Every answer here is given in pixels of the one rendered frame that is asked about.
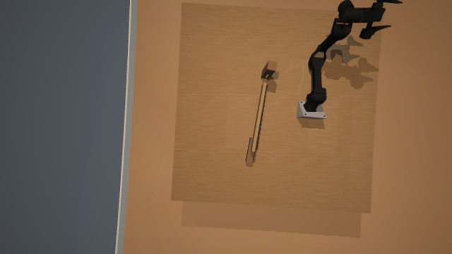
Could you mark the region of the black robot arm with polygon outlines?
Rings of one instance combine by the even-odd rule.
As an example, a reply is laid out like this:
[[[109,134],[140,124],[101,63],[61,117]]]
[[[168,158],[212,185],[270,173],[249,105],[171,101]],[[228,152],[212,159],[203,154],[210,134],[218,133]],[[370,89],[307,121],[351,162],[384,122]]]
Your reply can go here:
[[[383,3],[373,3],[372,7],[364,10],[366,13],[365,16],[360,19],[360,22],[372,23],[380,21],[385,10],[386,9],[383,8]],[[316,112],[318,105],[323,104],[326,101],[326,89],[322,87],[321,84],[321,68],[326,61],[326,51],[331,45],[339,40],[345,39],[345,37],[351,33],[352,23],[357,21],[360,9],[355,8],[351,0],[344,0],[339,5],[338,12],[339,18],[334,19],[331,35],[318,45],[317,50],[313,52],[309,58],[308,64],[309,68],[312,70],[313,90],[307,95],[307,102],[304,104],[304,108],[307,112]],[[324,58],[313,57],[319,52],[324,53]]]

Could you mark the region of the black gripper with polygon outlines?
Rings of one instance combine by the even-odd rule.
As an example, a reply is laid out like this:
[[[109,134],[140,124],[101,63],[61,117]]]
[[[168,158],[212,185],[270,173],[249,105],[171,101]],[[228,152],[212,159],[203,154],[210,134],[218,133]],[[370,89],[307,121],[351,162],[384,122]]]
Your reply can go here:
[[[394,4],[401,4],[402,2],[398,1],[398,0],[376,0],[376,2],[388,2],[388,3],[394,3]],[[359,17],[357,19],[356,22],[354,23],[363,23],[360,22],[360,19],[363,18],[365,16],[364,10],[366,10],[366,8],[359,8],[360,12],[359,12]],[[371,38],[372,35],[374,35],[374,33],[378,30],[382,30],[385,29],[387,27],[390,27],[391,25],[384,25],[384,26],[374,26],[372,27],[372,23],[368,23],[366,28],[362,28],[361,34],[359,34],[359,38],[365,39],[365,40],[369,40]]]

